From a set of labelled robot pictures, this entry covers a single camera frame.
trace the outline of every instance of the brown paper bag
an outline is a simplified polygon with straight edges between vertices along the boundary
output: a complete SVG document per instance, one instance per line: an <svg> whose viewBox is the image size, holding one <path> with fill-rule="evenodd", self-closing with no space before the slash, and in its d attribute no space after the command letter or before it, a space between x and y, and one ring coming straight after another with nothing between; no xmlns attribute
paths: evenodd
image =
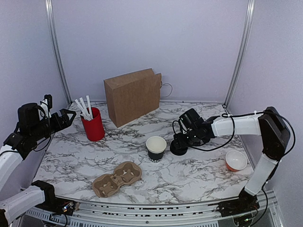
<svg viewBox="0 0 303 227"><path fill-rule="evenodd" d="M161 74L152 69L104 80L108 115L120 127L159 107Z"/></svg>

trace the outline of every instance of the marble table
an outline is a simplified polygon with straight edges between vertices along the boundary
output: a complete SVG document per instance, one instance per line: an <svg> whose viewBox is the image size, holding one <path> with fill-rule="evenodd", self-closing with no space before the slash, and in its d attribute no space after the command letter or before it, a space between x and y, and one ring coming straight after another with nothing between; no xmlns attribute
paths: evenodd
<svg viewBox="0 0 303 227"><path fill-rule="evenodd" d="M237 196L253 172L248 165L233 173L224 162L225 154L238 150L245 156L238 137L224 148L212 152L188 149L183 156L169 151L173 138L172 121L190 108L204 119L224 113L218 104L160 103L159 109L140 117L120 128L108 117L105 103L92 103L101 111L105 138L91 142L86 138L77 111L71 127L56 133L34 180L43 180L55 187L57 196L76 200L111 203L170 204L191 203ZM161 162L149 160L145 142L150 136L162 136L168 143ZM227 141L215 138L204 145L205 149L217 147ZM125 161L135 162L143 171L142 179L130 186L123 186L109 198L98 198L92 190L92 182L102 174L112 173Z"/></svg>

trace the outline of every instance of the metal frame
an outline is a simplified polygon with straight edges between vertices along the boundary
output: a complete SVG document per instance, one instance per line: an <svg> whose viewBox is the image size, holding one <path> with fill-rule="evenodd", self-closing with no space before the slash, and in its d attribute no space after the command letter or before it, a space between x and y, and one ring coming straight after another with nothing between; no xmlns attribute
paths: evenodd
<svg viewBox="0 0 303 227"><path fill-rule="evenodd" d="M68 104L68 107L71 105L72 100L71 100L71 94L67 86L67 81L65 78L64 70L63 70L63 65L61 61L61 56L60 56L60 51L59 51L59 45L58 45L58 39L57 39L57 33L56 33L56 27L55 27L55 20L53 17L53 4L52 0L45 0L45 5L46 5L46 12L47 12L47 20L49 24L49 29L51 33L51 38L52 38L52 44L53 44L53 51L55 54L56 62L57 62L57 67L60 75L60 80L62 83L64 95L66 102Z"/></svg>
<svg viewBox="0 0 303 227"><path fill-rule="evenodd" d="M238 58L236 61L235 69L233 71L232 80L231 80L231 83L230 83L230 86L229 86L229 89L228 89L228 92L227 92L227 95L225 98L225 102L223 104L223 106L225 108L228 107L230 104L232 95L235 91L236 84L237 84L237 81L239 78L242 61L243 61L244 54L245 54L245 51L247 48L247 43L248 43L248 40L250 37L254 9L255 9L255 0L248 0L247 12L246 12L246 18L245 18L245 22L244 22L244 29L243 29L243 35L242 35L241 45L240 45L240 49L239 49L239 54L238 54Z"/></svg>
<svg viewBox="0 0 303 227"><path fill-rule="evenodd" d="M268 191L268 208L274 209L277 206L276 197L273 191ZM216 210L217 204L221 201L215 200L188 204L111 204L93 201L77 201L79 209L73 216L68 216L68 226L71 227L216 227L219 220L239 217L250 212L236 216L222 217ZM258 194L260 203L259 211L262 212L266 206L266 197L260 192ZM27 215L47 221L50 223L65 225L64 216L54 215L51 212L32 208ZM276 227L282 227L278 219L274 220Z"/></svg>

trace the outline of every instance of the cardboard cup holder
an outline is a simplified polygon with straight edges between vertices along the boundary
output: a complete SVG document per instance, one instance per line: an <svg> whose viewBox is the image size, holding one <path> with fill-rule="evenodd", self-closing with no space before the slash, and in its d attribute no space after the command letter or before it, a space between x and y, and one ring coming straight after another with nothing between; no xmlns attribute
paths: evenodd
<svg viewBox="0 0 303 227"><path fill-rule="evenodd" d="M98 197L108 197L116 193L123 185L138 181L142 170L133 162L118 165L113 174L104 174L93 182L93 190Z"/></svg>

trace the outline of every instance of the white stick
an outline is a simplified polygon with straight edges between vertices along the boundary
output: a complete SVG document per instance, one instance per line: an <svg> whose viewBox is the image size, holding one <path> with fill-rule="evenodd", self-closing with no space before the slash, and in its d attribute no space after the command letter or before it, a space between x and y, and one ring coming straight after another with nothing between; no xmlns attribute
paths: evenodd
<svg viewBox="0 0 303 227"><path fill-rule="evenodd" d="M80 114L82 117L84 117L85 120L90 121L90 119L83 113Z"/></svg>
<svg viewBox="0 0 303 227"><path fill-rule="evenodd" d="M84 113L84 109L83 106L81 106L81 104L79 103L79 101L76 99L75 102L77 103L78 108Z"/></svg>
<svg viewBox="0 0 303 227"><path fill-rule="evenodd" d="M90 115L90 118L93 120L93 112L91 110L89 96L86 96L86 100L87 100L87 105L89 106L89 115Z"/></svg>
<svg viewBox="0 0 303 227"><path fill-rule="evenodd" d="M89 113L88 113L88 111L87 111L87 108L86 108L86 106L85 106L85 103L84 103L84 101L83 101L83 98L81 97L80 98L80 102L82 103L82 105L83 105L83 108L84 108L84 111L85 111L85 113L86 113L86 115L87 116L89 116Z"/></svg>

